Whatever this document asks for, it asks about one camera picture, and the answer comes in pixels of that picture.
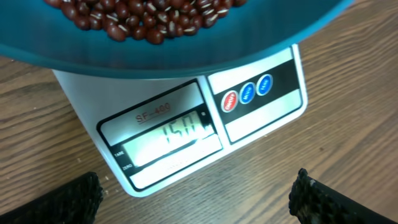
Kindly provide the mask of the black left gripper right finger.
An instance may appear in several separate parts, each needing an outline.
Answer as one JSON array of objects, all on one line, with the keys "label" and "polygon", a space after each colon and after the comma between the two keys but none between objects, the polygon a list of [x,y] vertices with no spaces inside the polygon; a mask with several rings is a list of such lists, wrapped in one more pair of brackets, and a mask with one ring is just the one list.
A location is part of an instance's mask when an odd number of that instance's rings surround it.
[{"label": "black left gripper right finger", "polygon": [[304,168],[289,193],[289,212],[303,224],[397,224],[309,177]]}]

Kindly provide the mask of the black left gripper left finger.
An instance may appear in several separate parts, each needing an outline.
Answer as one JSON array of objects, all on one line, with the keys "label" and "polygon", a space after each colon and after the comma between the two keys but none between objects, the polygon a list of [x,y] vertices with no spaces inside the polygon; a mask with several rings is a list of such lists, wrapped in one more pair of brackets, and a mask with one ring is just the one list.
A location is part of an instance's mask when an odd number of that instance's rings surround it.
[{"label": "black left gripper left finger", "polygon": [[93,224],[103,188],[87,172],[39,198],[1,215],[1,224]]}]

